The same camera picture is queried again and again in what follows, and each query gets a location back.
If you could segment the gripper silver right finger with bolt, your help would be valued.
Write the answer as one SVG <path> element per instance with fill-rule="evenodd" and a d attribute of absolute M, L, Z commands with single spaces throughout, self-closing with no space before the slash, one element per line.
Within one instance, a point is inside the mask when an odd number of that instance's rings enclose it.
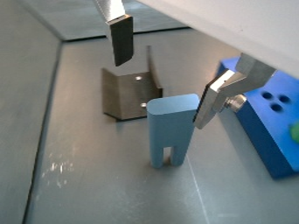
<path fill-rule="evenodd" d="M 274 73 L 274 69 L 260 60 L 241 53 L 236 71 L 225 70 L 205 86 L 193 125 L 201 130 L 212 117 L 224 108 L 237 111 L 244 105 L 246 91 L 261 88 Z"/>

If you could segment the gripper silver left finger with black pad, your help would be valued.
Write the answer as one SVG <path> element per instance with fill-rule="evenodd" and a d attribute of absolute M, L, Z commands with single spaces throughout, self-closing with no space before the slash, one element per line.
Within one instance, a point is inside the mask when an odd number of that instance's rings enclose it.
<path fill-rule="evenodd" d="M 92 0 L 106 25 L 114 65 L 118 67 L 133 57 L 133 18 L 125 13 L 121 0 Z"/>

